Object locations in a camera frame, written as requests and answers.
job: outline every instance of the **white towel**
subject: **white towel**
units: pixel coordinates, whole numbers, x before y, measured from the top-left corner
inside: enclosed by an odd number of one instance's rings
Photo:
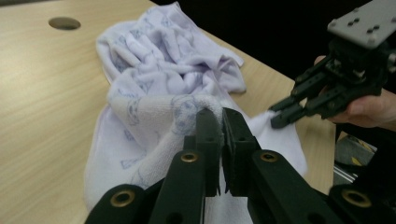
[[[203,108],[219,123],[223,107],[238,110],[262,148],[280,152],[305,173],[294,125],[273,130],[272,112],[251,119],[236,105],[229,92],[246,90],[239,70],[243,60],[204,35],[178,3],[152,7],[138,21],[108,28],[97,39],[97,51],[111,86],[85,171],[88,210],[119,184],[146,189],[164,178]],[[223,179],[220,185],[224,190]],[[206,199],[205,223],[251,223],[246,199],[230,194]]]

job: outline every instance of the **human hand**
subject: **human hand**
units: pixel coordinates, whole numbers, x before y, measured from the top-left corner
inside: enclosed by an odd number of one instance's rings
[[[317,57],[315,63],[323,58]],[[381,127],[396,132],[396,94],[383,89],[379,96],[363,96],[349,103],[344,112],[328,120],[363,128]]]

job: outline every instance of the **brass screw insert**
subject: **brass screw insert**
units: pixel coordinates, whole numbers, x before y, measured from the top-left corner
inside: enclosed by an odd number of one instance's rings
[[[113,207],[125,207],[134,201],[134,192],[130,189],[123,189],[111,197],[110,203]]]

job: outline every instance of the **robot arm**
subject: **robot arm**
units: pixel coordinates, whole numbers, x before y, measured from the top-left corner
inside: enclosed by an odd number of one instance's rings
[[[336,36],[330,54],[295,79],[289,97],[270,107],[280,111],[272,127],[315,114],[326,119],[357,98],[380,95],[388,75],[396,71],[396,49],[386,42],[396,30],[395,11],[395,1],[374,0],[330,22],[328,31]]]

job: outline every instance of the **round hole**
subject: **round hole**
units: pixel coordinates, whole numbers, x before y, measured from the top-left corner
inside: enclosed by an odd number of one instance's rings
[[[326,223],[326,219],[318,213],[309,214],[308,221],[313,224],[325,224]]]
[[[343,198],[358,207],[367,208],[372,205],[370,199],[365,195],[353,189],[343,189],[341,192]]]
[[[134,192],[129,189],[121,190],[111,197],[111,205],[113,207],[125,207],[134,201]]]
[[[76,30],[81,23],[73,18],[56,17],[49,20],[49,25],[58,30]]]
[[[198,155],[192,152],[188,152],[181,156],[181,160],[184,162],[193,162],[198,160]]]
[[[277,161],[277,155],[271,152],[264,152],[261,155],[263,161],[274,162]]]
[[[166,224],[183,223],[183,216],[180,213],[171,213],[166,217]]]

